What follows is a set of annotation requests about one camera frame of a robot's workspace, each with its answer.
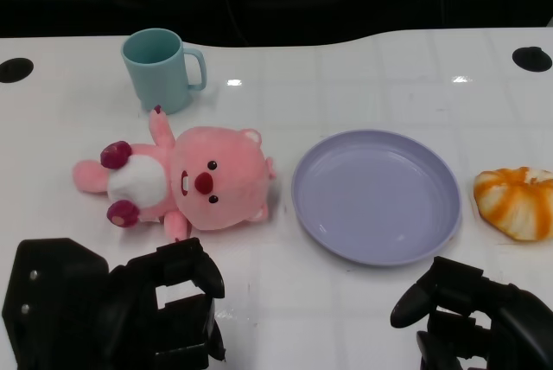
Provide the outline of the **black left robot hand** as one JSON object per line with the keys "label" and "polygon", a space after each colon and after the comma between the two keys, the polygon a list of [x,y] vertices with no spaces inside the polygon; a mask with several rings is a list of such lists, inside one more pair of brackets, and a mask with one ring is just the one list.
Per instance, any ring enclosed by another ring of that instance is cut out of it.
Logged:
{"label": "black left robot hand", "polygon": [[226,357],[224,295],[196,238],[114,269],[71,239],[26,239],[2,317],[21,369],[205,369]]}

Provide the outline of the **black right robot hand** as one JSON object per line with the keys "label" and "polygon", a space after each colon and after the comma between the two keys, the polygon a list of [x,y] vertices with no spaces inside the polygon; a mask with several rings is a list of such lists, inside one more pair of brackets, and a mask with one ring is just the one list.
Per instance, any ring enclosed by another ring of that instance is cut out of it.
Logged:
{"label": "black right robot hand", "polygon": [[487,369],[550,369],[552,310],[533,293],[500,284],[483,270],[436,257],[402,295],[391,326],[426,320],[416,343],[423,369],[460,369],[481,358]]}

